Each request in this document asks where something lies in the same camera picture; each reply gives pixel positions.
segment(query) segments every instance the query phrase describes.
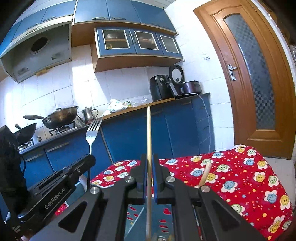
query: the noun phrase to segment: range hood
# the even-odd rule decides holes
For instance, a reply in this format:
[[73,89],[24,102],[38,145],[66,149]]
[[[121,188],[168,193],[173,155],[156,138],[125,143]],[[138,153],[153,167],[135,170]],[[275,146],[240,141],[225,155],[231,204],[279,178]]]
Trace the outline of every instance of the range hood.
[[17,83],[71,61],[72,16],[50,20],[15,38],[0,55],[4,71]]

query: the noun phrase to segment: glass cabinet door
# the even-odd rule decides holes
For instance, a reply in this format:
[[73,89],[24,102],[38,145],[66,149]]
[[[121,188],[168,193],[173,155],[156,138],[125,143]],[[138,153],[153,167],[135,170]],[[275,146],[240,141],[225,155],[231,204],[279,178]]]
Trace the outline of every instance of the glass cabinet door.
[[129,30],[122,29],[96,29],[100,56],[136,53]]
[[159,41],[154,32],[130,29],[136,52],[139,54],[163,55]]
[[176,44],[174,37],[162,34],[157,34],[157,37],[160,42],[161,48],[163,49],[164,55],[182,58],[180,49]]

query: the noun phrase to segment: stove burner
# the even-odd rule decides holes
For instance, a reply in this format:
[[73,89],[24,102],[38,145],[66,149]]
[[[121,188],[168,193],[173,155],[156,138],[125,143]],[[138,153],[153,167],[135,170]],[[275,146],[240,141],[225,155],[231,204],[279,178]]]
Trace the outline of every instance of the stove burner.
[[[73,127],[72,127],[72,128],[75,128],[75,121],[72,121],[71,124],[73,124]],[[54,136],[54,134],[53,134],[54,131],[55,131],[55,134],[56,134],[56,135],[57,135],[57,134],[60,134],[60,133],[63,133],[63,132],[65,132],[65,131],[67,131],[67,130],[70,130],[70,125],[71,125],[71,124],[69,124],[69,125],[67,125],[67,126],[58,127],[58,128],[56,128],[56,129],[54,129],[54,130],[50,130],[49,133],[50,133],[50,135],[51,135],[52,137]]]

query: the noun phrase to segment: floor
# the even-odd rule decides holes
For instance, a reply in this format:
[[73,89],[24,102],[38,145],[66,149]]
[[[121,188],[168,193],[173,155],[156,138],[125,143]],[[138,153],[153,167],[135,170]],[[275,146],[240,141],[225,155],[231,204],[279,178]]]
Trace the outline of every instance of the floor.
[[288,194],[292,202],[292,206],[294,206],[296,197],[296,179],[294,162],[292,160],[278,158],[264,158],[278,176],[281,184],[285,188],[286,193]]

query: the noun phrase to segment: wooden stick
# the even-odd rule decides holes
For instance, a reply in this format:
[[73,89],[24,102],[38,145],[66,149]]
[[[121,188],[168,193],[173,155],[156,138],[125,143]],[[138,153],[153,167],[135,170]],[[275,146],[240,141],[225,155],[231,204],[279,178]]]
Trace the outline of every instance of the wooden stick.
[[200,188],[202,185],[205,184],[205,181],[206,181],[206,179],[207,179],[207,176],[208,176],[208,174],[209,174],[209,172],[210,172],[211,167],[212,167],[212,164],[211,164],[211,163],[208,163],[208,164],[205,166],[205,171],[204,171],[204,173],[203,173],[203,175],[202,175],[202,178],[200,179],[200,182],[199,182],[199,184],[198,184],[198,187],[199,187],[199,188]]
[[147,213],[146,213],[146,241],[151,241],[151,169],[152,169],[152,147],[151,147],[151,111],[147,107]]

